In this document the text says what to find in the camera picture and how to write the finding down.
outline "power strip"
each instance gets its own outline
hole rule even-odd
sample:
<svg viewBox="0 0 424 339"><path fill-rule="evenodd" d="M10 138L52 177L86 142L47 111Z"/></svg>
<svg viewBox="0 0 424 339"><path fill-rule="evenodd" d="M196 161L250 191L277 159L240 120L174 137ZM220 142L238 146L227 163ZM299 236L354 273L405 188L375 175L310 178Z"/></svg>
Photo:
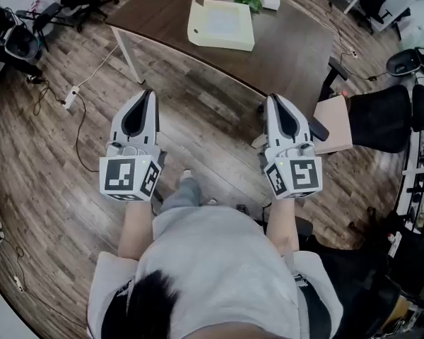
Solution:
<svg viewBox="0 0 424 339"><path fill-rule="evenodd" d="M73 101L76 99L76 96L77 96L78 92L80 92L80 88L77 85L75 85L74 87L72 87L72 89L69 92L68 96L64 100L64 108L66 108L66 109L71 108L71 105L72 105Z"/></svg>

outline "white box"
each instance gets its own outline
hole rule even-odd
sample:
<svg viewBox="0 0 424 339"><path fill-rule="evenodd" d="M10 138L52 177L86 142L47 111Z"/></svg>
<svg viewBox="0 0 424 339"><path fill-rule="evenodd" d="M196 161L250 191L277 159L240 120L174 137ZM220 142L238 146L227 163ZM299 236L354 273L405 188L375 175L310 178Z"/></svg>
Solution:
<svg viewBox="0 0 424 339"><path fill-rule="evenodd" d="M278 10L281 5L281 0L261 0L261 3L263 8Z"/></svg>

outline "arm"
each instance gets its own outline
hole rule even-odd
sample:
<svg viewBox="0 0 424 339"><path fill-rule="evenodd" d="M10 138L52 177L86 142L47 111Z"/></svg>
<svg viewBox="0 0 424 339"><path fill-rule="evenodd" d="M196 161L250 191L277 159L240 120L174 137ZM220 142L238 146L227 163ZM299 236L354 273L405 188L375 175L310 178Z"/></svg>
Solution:
<svg viewBox="0 0 424 339"><path fill-rule="evenodd" d="M266 235L281 255L299 250L294 207L293 199L274 199L271 204Z"/></svg>
<svg viewBox="0 0 424 339"><path fill-rule="evenodd" d="M129 202L119 240L118 256L139 261L153 242L151 202Z"/></svg>

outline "white desk leg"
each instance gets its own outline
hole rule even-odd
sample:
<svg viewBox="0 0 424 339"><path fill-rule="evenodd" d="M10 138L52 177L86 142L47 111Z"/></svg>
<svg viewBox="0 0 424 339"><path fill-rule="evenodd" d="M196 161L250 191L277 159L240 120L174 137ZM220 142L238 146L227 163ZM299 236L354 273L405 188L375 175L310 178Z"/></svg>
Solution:
<svg viewBox="0 0 424 339"><path fill-rule="evenodd" d="M344 10L344 14L347 14L352 8L353 6L358 3L358 0L352 0L352 2L347 6L347 9Z"/></svg>
<svg viewBox="0 0 424 339"><path fill-rule="evenodd" d="M135 80L138 83L142 84L144 82L143 74L139 68L139 62L138 60L136 60L134 51L132 50L129 37L127 37L127 34L124 31L121 31L113 27L112 27L112 30L113 30L114 36L116 37L116 40L118 41L119 47L122 50L122 54L124 54L124 57L126 58L129 68L135 77Z"/></svg>

